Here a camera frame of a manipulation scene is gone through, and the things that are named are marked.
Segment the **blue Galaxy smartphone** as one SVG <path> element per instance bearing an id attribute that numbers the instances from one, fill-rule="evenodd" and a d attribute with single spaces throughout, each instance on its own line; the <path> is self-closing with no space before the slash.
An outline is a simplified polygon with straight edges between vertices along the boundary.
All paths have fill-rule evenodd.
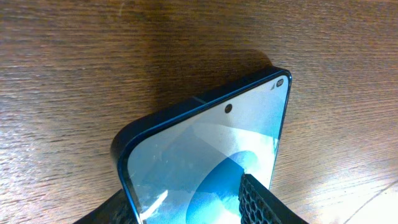
<path id="1" fill-rule="evenodd" d="M 125 126 L 111 145 L 136 223 L 240 223 L 244 174 L 269 187 L 292 76 L 267 67 Z"/>

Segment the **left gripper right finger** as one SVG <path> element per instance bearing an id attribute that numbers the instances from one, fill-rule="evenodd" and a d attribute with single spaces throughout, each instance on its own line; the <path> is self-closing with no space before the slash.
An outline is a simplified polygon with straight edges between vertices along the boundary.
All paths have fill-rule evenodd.
<path id="1" fill-rule="evenodd" d="M 238 199 L 241 224 L 308 224 L 251 174 L 242 175 Z"/>

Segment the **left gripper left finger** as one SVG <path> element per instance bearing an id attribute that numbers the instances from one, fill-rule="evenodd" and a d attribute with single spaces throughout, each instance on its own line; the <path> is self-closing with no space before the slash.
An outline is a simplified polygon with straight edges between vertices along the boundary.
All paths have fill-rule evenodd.
<path id="1" fill-rule="evenodd" d="M 74 224 L 137 224 L 123 189 Z"/>

